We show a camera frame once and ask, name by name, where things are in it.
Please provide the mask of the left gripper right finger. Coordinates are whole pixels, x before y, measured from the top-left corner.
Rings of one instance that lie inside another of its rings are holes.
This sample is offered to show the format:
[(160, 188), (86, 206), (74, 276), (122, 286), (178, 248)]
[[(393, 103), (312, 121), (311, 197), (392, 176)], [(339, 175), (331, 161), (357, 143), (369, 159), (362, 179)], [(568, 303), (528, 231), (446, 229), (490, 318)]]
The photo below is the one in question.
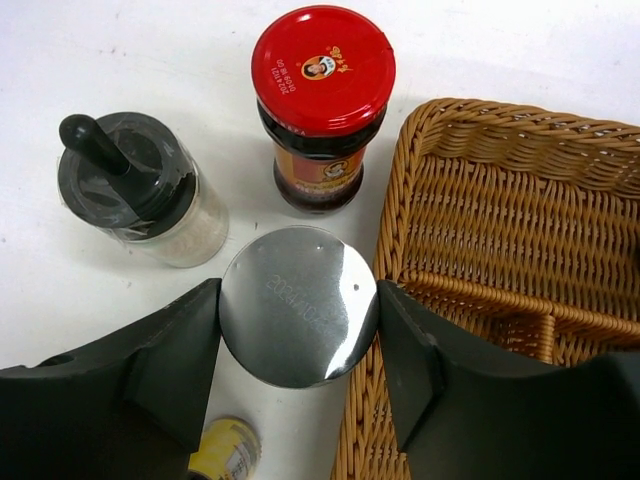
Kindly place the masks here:
[(377, 284), (398, 448), (414, 479), (635, 479), (639, 356), (556, 367)]

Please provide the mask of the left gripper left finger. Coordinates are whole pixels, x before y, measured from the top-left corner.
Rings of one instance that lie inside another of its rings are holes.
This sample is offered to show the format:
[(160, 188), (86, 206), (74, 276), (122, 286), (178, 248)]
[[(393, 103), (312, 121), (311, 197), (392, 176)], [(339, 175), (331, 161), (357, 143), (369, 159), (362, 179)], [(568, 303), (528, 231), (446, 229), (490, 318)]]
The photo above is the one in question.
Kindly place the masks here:
[(187, 479), (220, 344), (221, 282), (35, 367), (1, 372), (4, 479)]

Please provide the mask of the silver lid blue label jar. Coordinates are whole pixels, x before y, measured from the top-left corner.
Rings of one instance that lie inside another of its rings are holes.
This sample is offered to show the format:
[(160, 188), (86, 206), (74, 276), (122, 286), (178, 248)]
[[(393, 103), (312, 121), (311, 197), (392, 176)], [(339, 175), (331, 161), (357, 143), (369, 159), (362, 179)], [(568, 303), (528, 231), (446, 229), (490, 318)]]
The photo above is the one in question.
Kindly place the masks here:
[(247, 244), (222, 283), (225, 344), (258, 380), (307, 389), (349, 373), (378, 324), (377, 285), (367, 261), (331, 232), (295, 225)]

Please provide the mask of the red lid chili sauce jar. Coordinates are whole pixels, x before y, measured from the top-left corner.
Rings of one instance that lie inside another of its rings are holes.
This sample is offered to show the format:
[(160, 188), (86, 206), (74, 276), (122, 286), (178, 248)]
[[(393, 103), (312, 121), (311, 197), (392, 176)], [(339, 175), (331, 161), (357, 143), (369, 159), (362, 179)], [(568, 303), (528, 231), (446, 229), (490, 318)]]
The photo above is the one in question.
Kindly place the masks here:
[(350, 9), (306, 6), (265, 29), (251, 78), (275, 148), (274, 181), (290, 205), (323, 214), (355, 197), (395, 76), (385, 34)]

